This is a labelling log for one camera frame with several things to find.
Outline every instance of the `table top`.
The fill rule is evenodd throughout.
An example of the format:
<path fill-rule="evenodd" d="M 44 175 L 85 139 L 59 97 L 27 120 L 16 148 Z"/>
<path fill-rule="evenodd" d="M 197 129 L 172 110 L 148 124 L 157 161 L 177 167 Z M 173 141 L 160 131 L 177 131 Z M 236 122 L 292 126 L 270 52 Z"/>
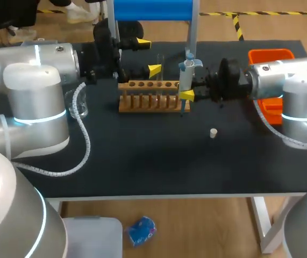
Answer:
<path fill-rule="evenodd" d="M 178 80 L 182 42 L 155 42 L 150 51 L 129 52 L 123 64 L 154 64 L 165 55 L 164 79 Z M 222 58 L 236 58 L 245 67 L 247 53 L 258 48 L 288 48 L 296 58 L 307 54 L 299 41 L 199 42 L 197 58 L 217 68 Z M 203 70 L 196 70 L 196 77 Z M 87 87 L 89 114 L 84 118 L 91 155 L 70 176 L 50 178 L 23 171 L 47 198 L 138 195 L 270 194 L 307 191 L 307 150 L 287 147 L 262 124 L 251 101 L 219 105 L 191 104 L 191 112 L 118 113 L 115 80 Z M 0 96 L 0 113 L 11 115 Z M 218 130 L 209 137 L 210 129 Z M 65 171 L 83 158 L 85 142 L 76 121 L 69 120 L 70 143 L 62 151 L 20 159 L 50 171 Z"/>

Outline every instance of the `cable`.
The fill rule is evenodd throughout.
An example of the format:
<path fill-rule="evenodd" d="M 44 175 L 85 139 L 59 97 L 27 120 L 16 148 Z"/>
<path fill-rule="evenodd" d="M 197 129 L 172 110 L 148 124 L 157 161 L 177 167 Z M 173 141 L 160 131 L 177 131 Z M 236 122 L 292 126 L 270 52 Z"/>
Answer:
<path fill-rule="evenodd" d="M 292 142 L 293 144 L 299 145 L 299 146 L 301 146 L 301 147 L 303 147 L 303 148 L 307 148 L 307 144 L 305 144 L 305 143 L 303 143 L 303 142 L 301 142 L 301 141 L 297 141 L 297 140 L 294 140 L 294 139 L 292 139 L 292 138 L 289 138 L 289 137 L 285 136 L 284 134 L 278 132 L 276 129 L 274 129 L 274 128 L 270 125 L 270 123 L 267 121 L 267 119 L 265 118 L 265 115 L 262 113 L 262 111 L 261 111 L 261 109 L 260 109 L 260 107 L 259 107 L 259 105 L 258 105 L 258 103 L 257 103 L 256 100 L 254 100 L 254 105 L 255 105 L 255 108 L 256 108 L 256 110 L 257 110 L 257 113 L 259 114 L 259 116 L 260 116 L 262 122 L 265 124 L 265 126 L 266 126 L 272 133 L 274 133 L 276 136 L 280 137 L 280 138 L 283 139 L 283 140 L 290 141 L 290 142 Z"/>
<path fill-rule="evenodd" d="M 72 111 L 74 113 L 74 115 L 76 116 L 77 122 L 80 126 L 80 129 L 82 130 L 82 133 L 84 135 L 85 138 L 85 144 L 86 144 L 86 152 L 84 155 L 84 158 L 82 159 L 82 161 L 74 168 L 64 171 L 64 172 L 51 172 L 51 171 L 46 171 L 40 168 L 36 168 L 30 165 L 26 165 L 26 164 L 22 164 L 22 163 L 18 163 L 18 162 L 13 162 L 12 164 L 17 167 L 17 168 L 24 168 L 26 170 L 32 171 L 32 172 L 36 172 L 45 176 L 53 176 L 53 177 L 60 177 L 60 176 L 68 176 L 71 175 L 75 172 L 77 172 L 83 165 L 85 165 L 86 161 L 89 158 L 90 155 L 90 151 L 91 151 L 91 142 L 90 142 L 90 138 L 89 138 L 89 134 L 87 129 L 85 128 L 82 119 L 80 118 L 79 112 L 78 112 L 78 107 L 77 107 L 77 97 L 79 92 L 86 87 L 86 84 L 83 82 L 82 84 L 80 84 L 76 91 L 73 94 L 73 98 L 72 98 Z"/>

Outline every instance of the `chair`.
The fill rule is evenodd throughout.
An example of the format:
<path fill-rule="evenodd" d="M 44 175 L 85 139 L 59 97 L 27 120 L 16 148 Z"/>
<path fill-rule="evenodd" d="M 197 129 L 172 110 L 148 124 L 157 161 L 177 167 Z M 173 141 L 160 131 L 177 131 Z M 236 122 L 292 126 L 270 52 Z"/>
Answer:
<path fill-rule="evenodd" d="M 107 0 L 111 36 L 120 39 L 117 21 L 185 20 L 189 21 L 185 54 L 196 56 L 199 0 Z"/>

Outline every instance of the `orange box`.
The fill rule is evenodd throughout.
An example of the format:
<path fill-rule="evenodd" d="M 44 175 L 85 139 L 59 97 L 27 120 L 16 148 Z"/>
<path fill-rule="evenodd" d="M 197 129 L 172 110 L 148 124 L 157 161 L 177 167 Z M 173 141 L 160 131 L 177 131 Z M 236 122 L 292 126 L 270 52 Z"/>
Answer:
<path fill-rule="evenodd" d="M 294 59 L 289 49 L 253 49 L 249 51 L 249 64 Z M 265 118 L 271 125 L 282 124 L 282 98 L 259 99 L 258 104 Z"/>

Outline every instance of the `table frame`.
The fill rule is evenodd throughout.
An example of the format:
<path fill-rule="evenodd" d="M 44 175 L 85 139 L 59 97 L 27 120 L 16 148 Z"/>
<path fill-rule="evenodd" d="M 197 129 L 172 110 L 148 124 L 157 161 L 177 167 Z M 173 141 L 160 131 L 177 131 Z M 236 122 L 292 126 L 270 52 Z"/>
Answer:
<path fill-rule="evenodd" d="M 283 222 L 293 205 L 305 193 L 270 193 L 264 195 L 235 194 L 235 195 L 140 195 L 140 196 L 104 196 L 104 197 L 71 197 L 48 198 L 49 203 L 60 214 L 62 202 L 85 200 L 129 200 L 129 199 L 179 199 L 179 198 L 250 198 L 255 215 L 255 221 L 260 237 L 260 248 L 263 254 L 273 253 L 283 241 Z M 286 196 L 286 199 L 277 214 L 274 223 L 270 223 L 269 214 L 264 196 Z"/>

